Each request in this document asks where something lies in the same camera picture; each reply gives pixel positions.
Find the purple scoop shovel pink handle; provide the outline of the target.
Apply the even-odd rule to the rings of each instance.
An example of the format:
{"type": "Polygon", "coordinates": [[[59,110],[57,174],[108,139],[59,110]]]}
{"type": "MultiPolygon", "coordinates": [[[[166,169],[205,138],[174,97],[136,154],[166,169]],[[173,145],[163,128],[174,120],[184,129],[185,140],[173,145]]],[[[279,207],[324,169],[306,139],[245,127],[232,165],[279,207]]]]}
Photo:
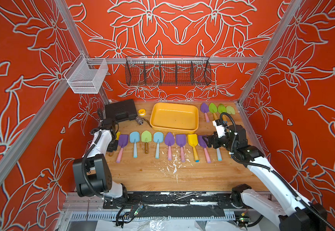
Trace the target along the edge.
{"type": "Polygon", "coordinates": [[[117,163],[121,162],[124,148],[127,146],[128,142],[129,142],[129,136],[127,134],[121,134],[119,136],[118,145],[120,146],[120,150],[119,150],[119,153],[118,153],[117,159],[116,159],[117,163]]]}

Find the purple square shovel pink handle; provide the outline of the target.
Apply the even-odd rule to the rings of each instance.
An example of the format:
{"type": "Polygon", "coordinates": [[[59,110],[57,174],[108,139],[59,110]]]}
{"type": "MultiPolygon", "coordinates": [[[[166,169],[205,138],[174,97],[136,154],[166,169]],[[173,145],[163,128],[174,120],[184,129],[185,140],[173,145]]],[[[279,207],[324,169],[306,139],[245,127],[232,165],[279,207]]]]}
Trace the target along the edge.
{"type": "Polygon", "coordinates": [[[205,143],[202,135],[198,135],[198,144],[204,150],[206,162],[210,164],[211,163],[211,158],[210,158],[210,155],[209,155],[209,152],[208,152],[208,147],[207,147],[207,144],[205,143]]]}

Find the light blue shovel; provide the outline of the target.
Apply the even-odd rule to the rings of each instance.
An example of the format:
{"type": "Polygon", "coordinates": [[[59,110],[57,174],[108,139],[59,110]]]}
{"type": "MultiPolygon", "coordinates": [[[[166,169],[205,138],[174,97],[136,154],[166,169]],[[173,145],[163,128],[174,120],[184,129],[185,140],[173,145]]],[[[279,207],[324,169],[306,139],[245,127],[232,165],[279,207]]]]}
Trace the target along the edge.
{"type": "Polygon", "coordinates": [[[159,159],[160,144],[164,142],[164,134],[162,132],[155,132],[153,135],[153,141],[157,144],[155,159],[159,159]]]}
{"type": "Polygon", "coordinates": [[[138,148],[137,143],[140,141],[140,133],[137,131],[133,131],[130,133],[130,143],[133,144],[133,157],[138,157],[138,148]]]}
{"type": "Polygon", "coordinates": [[[222,161],[221,151],[220,151],[219,148],[216,149],[216,153],[217,153],[217,159],[218,159],[218,161],[222,161]]]}

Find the green shovel yellow handle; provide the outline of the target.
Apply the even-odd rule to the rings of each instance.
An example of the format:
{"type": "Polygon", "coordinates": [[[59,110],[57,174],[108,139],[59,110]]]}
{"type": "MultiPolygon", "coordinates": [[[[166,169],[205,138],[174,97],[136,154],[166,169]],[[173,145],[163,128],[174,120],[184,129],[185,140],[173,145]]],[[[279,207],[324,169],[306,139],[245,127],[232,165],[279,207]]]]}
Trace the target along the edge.
{"type": "Polygon", "coordinates": [[[221,114],[221,113],[226,113],[227,110],[226,110],[226,106],[223,105],[223,104],[219,104],[218,105],[218,112],[221,114]]]}
{"type": "Polygon", "coordinates": [[[217,115],[218,109],[217,109],[217,106],[214,103],[209,104],[209,111],[213,115],[214,120],[219,119],[218,115],[217,115]]]}

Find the pale green shovel wooden handle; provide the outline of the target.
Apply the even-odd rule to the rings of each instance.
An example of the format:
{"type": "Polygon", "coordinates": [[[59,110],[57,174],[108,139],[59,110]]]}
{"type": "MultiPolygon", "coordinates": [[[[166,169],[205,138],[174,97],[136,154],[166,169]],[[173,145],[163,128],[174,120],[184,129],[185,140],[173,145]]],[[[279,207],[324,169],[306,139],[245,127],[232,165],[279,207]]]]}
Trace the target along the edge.
{"type": "Polygon", "coordinates": [[[230,115],[235,115],[235,109],[232,106],[226,106],[226,113],[230,114],[230,115]]]}

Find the purple pointed shovel pink handle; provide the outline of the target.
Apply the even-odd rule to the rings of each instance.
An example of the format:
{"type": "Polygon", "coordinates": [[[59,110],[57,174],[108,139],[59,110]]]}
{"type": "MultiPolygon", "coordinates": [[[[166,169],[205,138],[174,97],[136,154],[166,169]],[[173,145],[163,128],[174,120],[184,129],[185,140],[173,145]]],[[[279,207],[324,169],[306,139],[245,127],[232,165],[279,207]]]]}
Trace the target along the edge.
{"type": "Polygon", "coordinates": [[[171,147],[174,145],[175,143],[175,138],[174,135],[171,132],[168,132],[165,136],[165,145],[168,146],[168,153],[167,153],[167,159],[168,161],[172,160],[172,150],[171,147]]]}

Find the yellow shovel purple handle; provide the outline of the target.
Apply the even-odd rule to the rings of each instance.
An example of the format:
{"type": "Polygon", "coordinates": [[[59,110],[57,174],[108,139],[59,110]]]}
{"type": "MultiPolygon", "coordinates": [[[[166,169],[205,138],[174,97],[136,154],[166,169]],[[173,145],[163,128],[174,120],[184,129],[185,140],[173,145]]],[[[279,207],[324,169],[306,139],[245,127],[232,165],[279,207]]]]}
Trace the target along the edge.
{"type": "Polygon", "coordinates": [[[119,140],[120,135],[121,135],[121,133],[120,133],[120,131],[118,131],[118,132],[116,133],[116,140],[119,140]]]}

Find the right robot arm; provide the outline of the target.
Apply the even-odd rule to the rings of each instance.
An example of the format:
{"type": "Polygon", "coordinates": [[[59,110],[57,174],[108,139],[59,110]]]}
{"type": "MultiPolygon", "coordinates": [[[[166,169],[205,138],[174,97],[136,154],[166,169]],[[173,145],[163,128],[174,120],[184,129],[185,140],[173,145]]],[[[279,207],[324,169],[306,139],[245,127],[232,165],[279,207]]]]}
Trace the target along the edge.
{"type": "Polygon", "coordinates": [[[254,225],[266,218],[280,231],[325,231],[327,228],[335,230],[327,221],[325,208],[319,203],[313,204],[299,193],[275,170],[256,146],[249,145],[245,129],[237,125],[230,114],[216,115],[213,126],[216,131],[203,137],[206,145],[214,149],[225,148],[232,160],[254,173],[277,200],[274,203],[264,198],[247,184],[232,189],[233,207],[247,206],[260,213],[254,225]]]}

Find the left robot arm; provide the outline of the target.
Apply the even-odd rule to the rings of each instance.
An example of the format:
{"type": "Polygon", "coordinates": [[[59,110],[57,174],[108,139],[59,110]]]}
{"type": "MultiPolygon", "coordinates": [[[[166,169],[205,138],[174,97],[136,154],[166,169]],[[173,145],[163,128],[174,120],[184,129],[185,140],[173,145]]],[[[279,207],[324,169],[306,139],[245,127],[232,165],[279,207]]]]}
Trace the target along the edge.
{"type": "Polygon", "coordinates": [[[98,196],[104,200],[114,199],[123,205],[128,201],[128,192],[121,183],[113,181],[112,174],[105,158],[107,152],[117,150],[118,139],[116,121],[104,117],[101,109],[98,127],[91,131],[93,140],[90,147],[72,164],[76,192],[79,197],[98,196]]]}

